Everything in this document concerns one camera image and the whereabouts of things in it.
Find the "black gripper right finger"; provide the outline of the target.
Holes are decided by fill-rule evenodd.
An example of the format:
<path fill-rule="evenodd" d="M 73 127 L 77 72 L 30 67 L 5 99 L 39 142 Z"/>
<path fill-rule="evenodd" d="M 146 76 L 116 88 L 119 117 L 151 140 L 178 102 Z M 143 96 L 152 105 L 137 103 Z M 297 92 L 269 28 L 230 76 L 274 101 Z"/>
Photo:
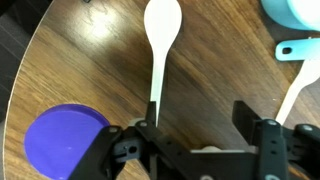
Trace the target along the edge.
<path fill-rule="evenodd" d="M 282 126 L 275 120 L 262 119 L 243 101 L 234 102 L 232 122 L 246 142 L 257 148 L 257 179 L 288 180 Z"/>

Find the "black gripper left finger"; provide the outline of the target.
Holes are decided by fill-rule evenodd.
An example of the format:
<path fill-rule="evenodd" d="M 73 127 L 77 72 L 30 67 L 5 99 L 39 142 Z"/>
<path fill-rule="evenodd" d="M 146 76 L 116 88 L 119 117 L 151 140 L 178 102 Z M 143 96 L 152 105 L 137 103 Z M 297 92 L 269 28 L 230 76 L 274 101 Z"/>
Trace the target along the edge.
<path fill-rule="evenodd" d="M 146 116 L 135 125 L 146 145 L 149 175 L 152 180 L 199 180 L 195 157 L 156 127 L 156 102 L 148 103 Z"/>

